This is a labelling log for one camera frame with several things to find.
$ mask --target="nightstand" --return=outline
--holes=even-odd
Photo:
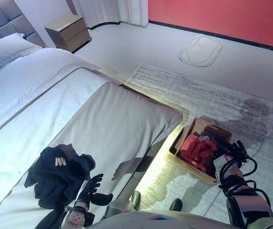
[[[66,14],[45,27],[57,48],[70,52],[92,40],[81,16]]]

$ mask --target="rug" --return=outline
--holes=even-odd
[[[189,117],[178,128],[202,117],[230,130],[231,142],[241,140],[257,161],[258,169],[248,179],[267,193],[273,210],[273,101],[145,64],[125,85],[188,110]],[[142,195],[140,208],[168,210],[175,198],[181,198],[183,212],[229,223],[226,197],[218,186],[191,175],[162,148],[136,188]],[[252,167],[251,162],[244,164],[242,171]]]
[[[198,35],[192,38],[188,46],[180,52],[179,58],[183,63],[206,67],[215,61],[222,47],[221,39]]]

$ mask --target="black garment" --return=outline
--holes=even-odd
[[[58,228],[58,218],[64,211],[64,206],[76,198],[83,181],[90,180],[90,171],[95,168],[95,161],[90,155],[78,156],[71,145],[63,146],[45,148],[29,169],[24,184],[25,187],[36,184],[34,191],[35,198],[39,199],[39,206],[54,209],[37,228]],[[61,157],[65,163],[60,165],[56,160]]]

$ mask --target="bed frame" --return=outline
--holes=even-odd
[[[45,46],[14,0],[0,0],[0,38],[16,32],[24,33],[29,42]]]

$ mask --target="drawer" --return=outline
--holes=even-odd
[[[80,33],[81,31],[86,29],[85,23],[83,19],[80,19],[79,21],[72,24],[70,27],[71,32],[75,35]]]
[[[69,27],[65,28],[60,32],[64,41],[68,41],[69,39],[73,38],[75,35],[80,33],[81,31],[85,30],[86,26],[83,19],[78,20],[74,24],[70,25]]]
[[[85,43],[90,38],[88,30],[78,33],[73,38],[69,39],[66,43],[70,51],[73,51],[81,44]]]

